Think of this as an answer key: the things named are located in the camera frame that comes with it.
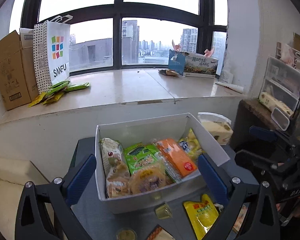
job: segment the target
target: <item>red round sticker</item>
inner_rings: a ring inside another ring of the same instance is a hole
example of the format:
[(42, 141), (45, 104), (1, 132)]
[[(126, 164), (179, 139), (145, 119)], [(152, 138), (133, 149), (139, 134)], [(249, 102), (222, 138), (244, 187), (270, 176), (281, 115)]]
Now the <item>red round sticker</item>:
[(184, 168), (187, 170), (187, 171), (192, 171), (193, 170), (193, 166), (191, 163), (185, 163), (185, 165), (183, 165)]

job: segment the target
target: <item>colorful square logo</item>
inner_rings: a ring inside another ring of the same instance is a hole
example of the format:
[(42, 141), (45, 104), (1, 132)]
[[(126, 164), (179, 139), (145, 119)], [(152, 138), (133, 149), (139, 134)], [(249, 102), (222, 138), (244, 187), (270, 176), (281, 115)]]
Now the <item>colorful square logo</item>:
[(63, 56), (63, 36), (53, 36), (51, 38), (51, 42), (52, 42), (52, 46), (51, 46), (51, 50), (52, 50), (52, 58), (53, 59), (57, 59), (59, 57)]

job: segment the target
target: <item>bag handle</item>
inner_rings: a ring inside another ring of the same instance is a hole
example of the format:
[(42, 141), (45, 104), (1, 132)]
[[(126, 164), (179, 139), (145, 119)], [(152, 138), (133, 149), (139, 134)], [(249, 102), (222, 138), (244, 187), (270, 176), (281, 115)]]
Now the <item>bag handle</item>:
[(58, 23), (58, 22), (62, 21), (63, 17), (67, 17), (68, 19), (66, 19), (65, 21), (63, 21), (61, 23), (66, 23), (67, 21), (70, 21), (73, 18), (73, 16), (71, 16), (69, 14), (67, 14), (65, 16), (58, 15), (58, 16), (54, 17), (50, 22), (56, 22), (56, 23)]

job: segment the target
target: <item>screw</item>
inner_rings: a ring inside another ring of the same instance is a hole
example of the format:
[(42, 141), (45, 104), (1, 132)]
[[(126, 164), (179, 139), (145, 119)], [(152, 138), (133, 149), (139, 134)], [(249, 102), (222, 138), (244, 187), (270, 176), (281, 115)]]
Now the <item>screw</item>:
[(62, 179), (61, 178), (55, 178), (54, 180), (53, 180), (53, 183), (54, 184), (60, 184), (62, 182)]
[(26, 183), (26, 187), (31, 187), (32, 186), (32, 182), (31, 181), (28, 181), (27, 183)]
[(235, 184), (239, 184), (241, 182), (241, 179), (239, 179), (238, 177), (233, 177), (232, 182)]
[(285, 190), (287, 190), (288, 184), (284, 182), (284, 183), (282, 183), (282, 187), (283, 187)]
[(263, 185), (264, 187), (269, 187), (269, 186), (270, 186), (269, 182), (267, 182), (267, 181), (263, 181), (263, 182), (262, 182), (262, 185)]

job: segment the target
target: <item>marble windowsill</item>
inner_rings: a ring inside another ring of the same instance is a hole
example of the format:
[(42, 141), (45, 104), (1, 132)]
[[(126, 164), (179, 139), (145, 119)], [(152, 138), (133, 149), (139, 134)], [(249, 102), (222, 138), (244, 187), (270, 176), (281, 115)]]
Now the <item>marble windowsill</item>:
[(67, 93), (51, 105), (27, 105), (7, 111), (0, 124), (28, 117), (105, 105), (176, 102), (182, 98), (242, 97), (228, 88), (216, 85), (216, 79), (171, 77), (158, 69), (123, 69), (70, 77), (73, 84), (90, 82), (91, 87)]

